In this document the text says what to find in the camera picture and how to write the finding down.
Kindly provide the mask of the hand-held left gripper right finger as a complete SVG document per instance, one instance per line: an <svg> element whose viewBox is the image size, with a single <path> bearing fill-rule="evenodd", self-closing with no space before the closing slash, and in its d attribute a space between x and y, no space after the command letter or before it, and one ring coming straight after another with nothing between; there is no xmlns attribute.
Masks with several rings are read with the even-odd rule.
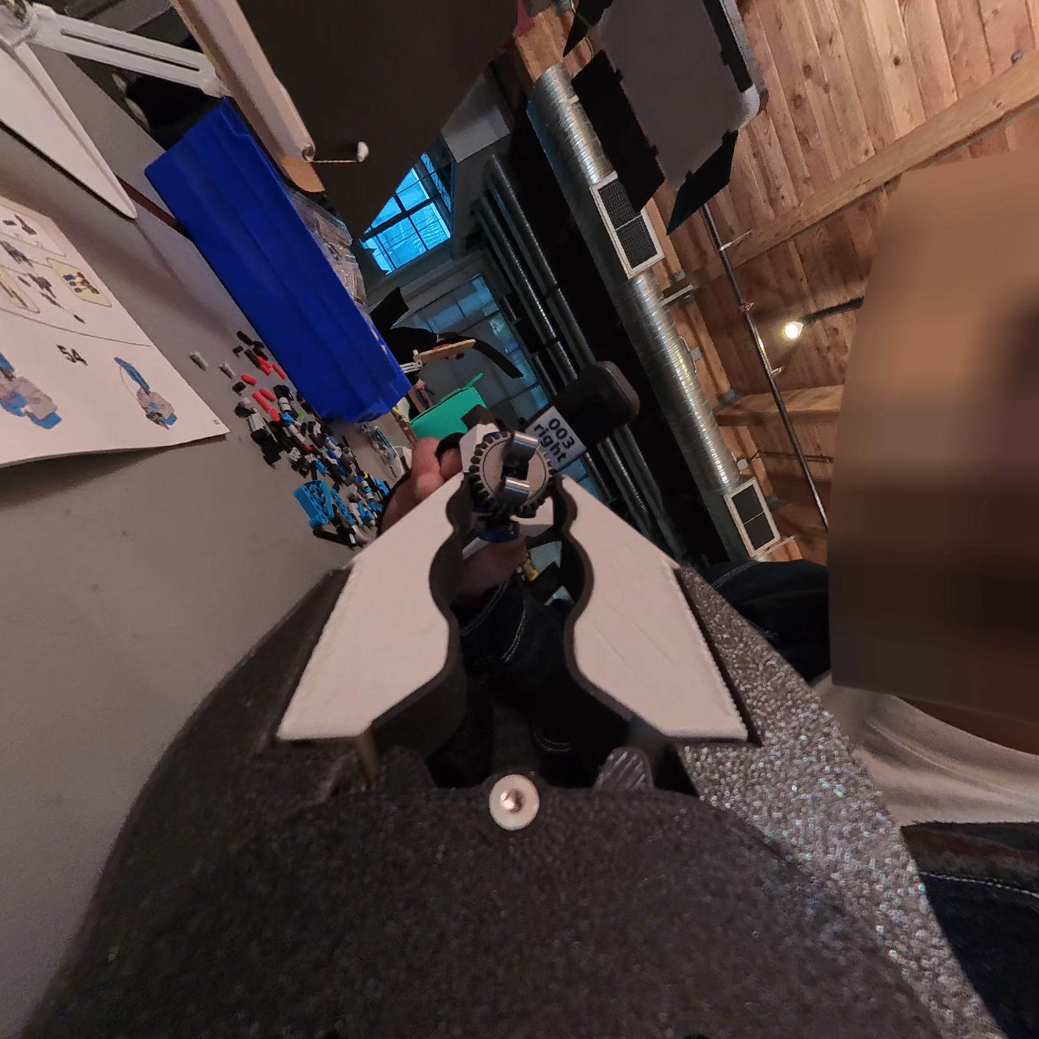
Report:
<svg viewBox="0 0 1039 1039"><path fill-rule="evenodd" d="M580 579L565 652L575 680L682 743L748 741L748 725L680 582L680 566L562 476L566 563Z"/></svg>

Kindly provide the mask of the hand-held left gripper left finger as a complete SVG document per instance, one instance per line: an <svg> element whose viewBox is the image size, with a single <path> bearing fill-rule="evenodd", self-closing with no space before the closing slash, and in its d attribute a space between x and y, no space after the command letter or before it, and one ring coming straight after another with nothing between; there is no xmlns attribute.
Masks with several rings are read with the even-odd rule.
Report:
<svg viewBox="0 0 1039 1039"><path fill-rule="evenodd" d="M354 741L439 688L461 664L467 482L450 479L346 568L279 720L279 742Z"/></svg>

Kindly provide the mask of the black gear brick assembly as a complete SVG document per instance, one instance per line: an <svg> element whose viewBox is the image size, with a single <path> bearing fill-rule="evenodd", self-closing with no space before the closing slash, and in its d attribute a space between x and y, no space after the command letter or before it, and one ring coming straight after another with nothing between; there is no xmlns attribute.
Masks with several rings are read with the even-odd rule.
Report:
<svg viewBox="0 0 1039 1039"><path fill-rule="evenodd" d="M554 526L553 471L536 436L479 423L459 449L473 501L474 551L536 539Z"/></svg>

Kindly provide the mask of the person's right forearm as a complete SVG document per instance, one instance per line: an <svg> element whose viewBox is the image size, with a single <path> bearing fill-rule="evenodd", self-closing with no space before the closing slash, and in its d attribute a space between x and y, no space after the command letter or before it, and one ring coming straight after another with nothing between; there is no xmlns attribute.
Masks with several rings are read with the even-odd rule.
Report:
<svg viewBox="0 0 1039 1039"><path fill-rule="evenodd" d="M563 636L569 605L540 603L517 575L452 604L467 671L517 708L540 742L562 737L569 689Z"/></svg>

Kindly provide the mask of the grey desk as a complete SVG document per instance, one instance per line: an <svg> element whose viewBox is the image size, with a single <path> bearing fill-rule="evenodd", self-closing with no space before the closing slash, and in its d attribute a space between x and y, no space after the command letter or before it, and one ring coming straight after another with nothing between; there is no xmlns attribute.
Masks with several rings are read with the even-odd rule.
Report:
<svg viewBox="0 0 1039 1039"><path fill-rule="evenodd" d="M16 467L2 491L2 1037L62 961L123 821L201 699L345 547L234 412L223 361L258 338L194 245L124 219L2 131L2 195L51 217L224 437Z"/></svg>

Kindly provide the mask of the person's right hand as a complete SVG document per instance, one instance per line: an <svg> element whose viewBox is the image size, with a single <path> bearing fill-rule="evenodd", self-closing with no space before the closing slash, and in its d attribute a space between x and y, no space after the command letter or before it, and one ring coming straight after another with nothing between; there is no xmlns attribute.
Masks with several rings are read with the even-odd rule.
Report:
<svg viewBox="0 0 1039 1039"><path fill-rule="evenodd" d="M385 533L463 469L458 439L441 442L433 437L418 439L412 446L410 472L394 487L383 509L380 533ZM506 542L487 542L463 565L461 583L453 601L462 618L475 615L495 592L508 583L527 559L526 538Z"/></svg>

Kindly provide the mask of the green box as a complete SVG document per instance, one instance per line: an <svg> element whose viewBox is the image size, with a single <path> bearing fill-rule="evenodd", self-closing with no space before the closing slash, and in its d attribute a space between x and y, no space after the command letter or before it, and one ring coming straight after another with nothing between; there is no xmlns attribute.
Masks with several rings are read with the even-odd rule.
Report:
<svg viewBox="0 0 1039 1039"><path fill-rule="evenodd" d="M478 407L485 407L476 389L477 381L478 378L471 380L448 394L434 406L412 416L409 420L412 437L433 438L439 442L451 435L463 435L468 429L464 416Z"/></svg>

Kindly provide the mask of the pile of small brick parts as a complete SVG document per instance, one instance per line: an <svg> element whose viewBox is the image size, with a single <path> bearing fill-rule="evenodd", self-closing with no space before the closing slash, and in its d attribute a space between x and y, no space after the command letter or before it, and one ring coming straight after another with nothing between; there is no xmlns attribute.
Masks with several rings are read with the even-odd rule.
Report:
<svg viewBox="0 0 1039 1039"><path fill-rule="evenodd" d="M382 524L387 480L365 470L347 437L318 417L265 343L237 331L232 355L216 367L234 396L234 415L262 461L295 477L293 498L311 533L351 551L366 547Z"/></svg>

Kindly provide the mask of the person's white shirt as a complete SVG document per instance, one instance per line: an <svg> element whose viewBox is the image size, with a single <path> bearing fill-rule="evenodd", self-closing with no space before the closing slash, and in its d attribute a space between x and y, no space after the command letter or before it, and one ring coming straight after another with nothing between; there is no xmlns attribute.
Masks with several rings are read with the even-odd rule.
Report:
<svg viewBox="0 0 1039 1039"><path fill-rule="evenodd" d="M1037 823L1036 753L968 732L899 697L812 684L900 825Z"/></svg>

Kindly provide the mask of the bags of brick parts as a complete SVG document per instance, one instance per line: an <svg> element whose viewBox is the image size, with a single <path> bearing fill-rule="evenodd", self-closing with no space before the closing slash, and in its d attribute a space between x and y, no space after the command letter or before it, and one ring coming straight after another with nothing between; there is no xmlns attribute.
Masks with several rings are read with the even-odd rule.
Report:
<svg viewBox="0 0 1039 1039"><path fill-rule="evenodd" d="M311 207L310 219L314 235L337 276L342 279L354 302L366 310L368 299L365 279L361 273L357 256L353 251L353 240L347 227L341 218L320 205Z"/></svg>

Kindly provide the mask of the blue plastic bin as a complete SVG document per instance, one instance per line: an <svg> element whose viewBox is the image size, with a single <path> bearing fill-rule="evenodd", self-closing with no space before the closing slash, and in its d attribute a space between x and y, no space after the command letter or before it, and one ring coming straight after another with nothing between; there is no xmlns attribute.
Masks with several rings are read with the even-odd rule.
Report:
<svg viewBox="0 0 1039 1039"><path fill-rule="evenodd" d="M231 102L187 130L146 177L322 419L372 422L406 396L383 337Z"/></svg>

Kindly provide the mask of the dark partition panel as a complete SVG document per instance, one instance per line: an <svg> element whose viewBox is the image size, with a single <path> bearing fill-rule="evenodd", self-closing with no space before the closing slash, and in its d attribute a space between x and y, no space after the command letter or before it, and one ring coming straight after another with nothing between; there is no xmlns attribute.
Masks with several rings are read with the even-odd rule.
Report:
<svg viewBox="0 0 1039 1039"><path fill-rule="evenodd" d="M516 1L243 1L353 237L516 28Z"/></svg>

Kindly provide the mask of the building instruction booklet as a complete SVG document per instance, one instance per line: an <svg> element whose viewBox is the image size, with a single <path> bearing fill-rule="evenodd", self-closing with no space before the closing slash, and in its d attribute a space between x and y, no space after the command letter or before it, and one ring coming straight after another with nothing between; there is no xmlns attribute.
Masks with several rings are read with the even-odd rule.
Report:
<svg viewBox="0 0 1039 1039"><path fill-rule="evenodd" d="M227 434L61 229L1 199L1 467Z"/></svg>

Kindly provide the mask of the person's denim jacket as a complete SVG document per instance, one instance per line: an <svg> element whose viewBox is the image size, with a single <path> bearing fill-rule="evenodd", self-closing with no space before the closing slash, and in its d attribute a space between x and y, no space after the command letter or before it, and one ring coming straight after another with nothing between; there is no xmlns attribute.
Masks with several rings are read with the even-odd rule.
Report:
<svg viewBox="0 0 1039 1039"><path fill-rule="evenodd" d="M830 674L824 566L727 562L701 574L802 680L812 686ZM923 711L947 721L936 707ZM949 723L1005 745L990 736L994 717ZM899 826L977 993L1008 1037L1037 1037L1037 823Z"/></svg>

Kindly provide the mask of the white display stand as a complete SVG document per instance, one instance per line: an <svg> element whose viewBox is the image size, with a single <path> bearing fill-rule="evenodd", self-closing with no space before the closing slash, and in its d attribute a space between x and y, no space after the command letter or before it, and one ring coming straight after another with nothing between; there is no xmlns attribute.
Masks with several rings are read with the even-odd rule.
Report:
<svg viewBox="0 0 1039 1039"><path fill-rule="evenodd" d="M42 51L143 74L208 97L227 96L227 86L208 57L197 50L97 25L59 14L38 2L1 3L1 121L11 133L95 198L131 220L138 217L135 196L123 185L71 104L76 88L89 85L82 75L55 78Z"/></svg>

